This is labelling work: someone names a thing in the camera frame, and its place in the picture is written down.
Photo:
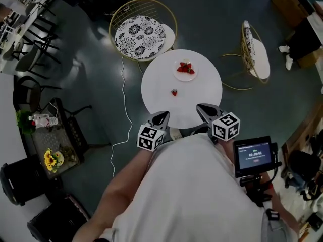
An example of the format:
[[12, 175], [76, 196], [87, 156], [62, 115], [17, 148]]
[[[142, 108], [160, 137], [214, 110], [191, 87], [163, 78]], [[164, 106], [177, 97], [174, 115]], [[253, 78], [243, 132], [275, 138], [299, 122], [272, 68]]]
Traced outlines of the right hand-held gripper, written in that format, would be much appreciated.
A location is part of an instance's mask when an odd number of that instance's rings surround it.
[[226, 112], [216, 105], [200, 103], [196, 111], [210, 129], [210, 136], [229, 141], [240, 132], [240, 119], [232, 112]]

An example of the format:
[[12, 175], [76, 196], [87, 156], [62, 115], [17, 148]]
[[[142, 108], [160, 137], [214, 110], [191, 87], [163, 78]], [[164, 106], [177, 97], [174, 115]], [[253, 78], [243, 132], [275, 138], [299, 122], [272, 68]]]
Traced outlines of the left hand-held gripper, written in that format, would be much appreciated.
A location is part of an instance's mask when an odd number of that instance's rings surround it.
[[168, 111], [151, 114], [141, 125], [137, 135], [137, 147], [147, 151], [155, 151], [164, 140], [170, 119]]

